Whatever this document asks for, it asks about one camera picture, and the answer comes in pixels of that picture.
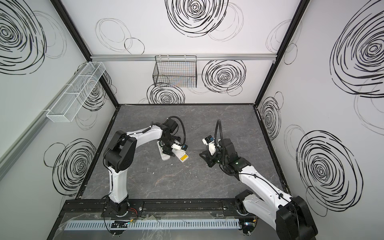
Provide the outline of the white remote with batteries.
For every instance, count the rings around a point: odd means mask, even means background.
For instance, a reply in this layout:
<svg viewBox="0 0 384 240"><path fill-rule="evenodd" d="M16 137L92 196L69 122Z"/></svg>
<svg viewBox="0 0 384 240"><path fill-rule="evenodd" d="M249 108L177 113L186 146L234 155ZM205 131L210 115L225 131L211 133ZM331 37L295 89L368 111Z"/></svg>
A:
<svg viewBox="0 0 384 240"><path fill-rule="evenodd" d="M185 151L173 149L173 153L182 163L189 159Z"/></svg>

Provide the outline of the yellow battery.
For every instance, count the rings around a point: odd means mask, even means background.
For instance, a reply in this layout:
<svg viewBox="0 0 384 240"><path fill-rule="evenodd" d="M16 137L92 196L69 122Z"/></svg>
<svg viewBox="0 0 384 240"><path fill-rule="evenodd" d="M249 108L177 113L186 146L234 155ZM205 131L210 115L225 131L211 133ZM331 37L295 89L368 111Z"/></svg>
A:
<svg viewBox="0 0 384 240"><path fill-rule="evenodd" d="M189 158L189 156L187 154L184 154L181 158L180 158L180 161L182 163L184 163L187 159Z"/></svg>

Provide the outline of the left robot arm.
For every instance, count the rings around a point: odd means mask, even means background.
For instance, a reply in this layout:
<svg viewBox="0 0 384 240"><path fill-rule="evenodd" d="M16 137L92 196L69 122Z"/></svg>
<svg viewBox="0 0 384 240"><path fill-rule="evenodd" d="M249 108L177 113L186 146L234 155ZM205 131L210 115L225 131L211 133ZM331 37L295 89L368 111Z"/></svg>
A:
<svg viewBox="0 0 384 240"><path fill-rule="evenodd" d="M137 147L157 141L162 160L169 160L175 155L175 147L185 146L186 136L177 137L176 132L184 124L179 117L170 116L164 123L154 123L149 127L133 131L117 131L104 152L105 168L110 173L110 193L106 201L119 217L130 211L127 191L127 169L133 163Z"/></svg>

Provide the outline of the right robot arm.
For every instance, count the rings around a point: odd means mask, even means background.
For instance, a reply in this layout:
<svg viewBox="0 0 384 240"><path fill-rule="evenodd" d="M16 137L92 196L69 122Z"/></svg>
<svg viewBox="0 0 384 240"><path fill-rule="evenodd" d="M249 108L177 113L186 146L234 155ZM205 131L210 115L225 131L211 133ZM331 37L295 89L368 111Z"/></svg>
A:
<svg viewBox="0 0 384 240"><path fill-rule="evenodd" d="M270 225L281 240L313 240L319 233L307 202L283 192L264 178L245 158L239 157L230 139L202 140L207 147L200 153L209 167L221 165L223 171L250 189L236 196L241 215L253 214Z"/></svg>

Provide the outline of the white mesh shelf basket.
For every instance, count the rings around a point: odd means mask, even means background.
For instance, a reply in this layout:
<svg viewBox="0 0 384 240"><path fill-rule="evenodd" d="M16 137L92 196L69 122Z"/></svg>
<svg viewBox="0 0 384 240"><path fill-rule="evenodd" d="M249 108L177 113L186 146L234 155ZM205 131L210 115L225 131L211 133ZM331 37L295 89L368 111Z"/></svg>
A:
<svg viewBox="0 0 384 240"><path fill-rule="evenodd" d="M54 123L69 123L82 108L91 112L98 111L105 100L103 87L99 84L105 71L102 62L83 64L59 99L48 110L46 117Z"/></svg>

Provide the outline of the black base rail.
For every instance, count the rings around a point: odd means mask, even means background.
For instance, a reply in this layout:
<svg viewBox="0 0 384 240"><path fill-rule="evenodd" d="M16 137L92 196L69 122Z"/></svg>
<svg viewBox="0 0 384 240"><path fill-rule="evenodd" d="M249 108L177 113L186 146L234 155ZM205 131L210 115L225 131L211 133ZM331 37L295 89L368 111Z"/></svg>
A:
<svg viewBox="0 0 384 240"><path fill-rule="evenodd" d="M245 205L235 198L226 199L129 199L129 212L133 217L135 213L145 216L150 213L172 212L213 212L224 216L244 216ZM64 213L101 213L107 207L107 215L114 216L115 212L104 199L75 199L64 203L61 215Z"/></svg>

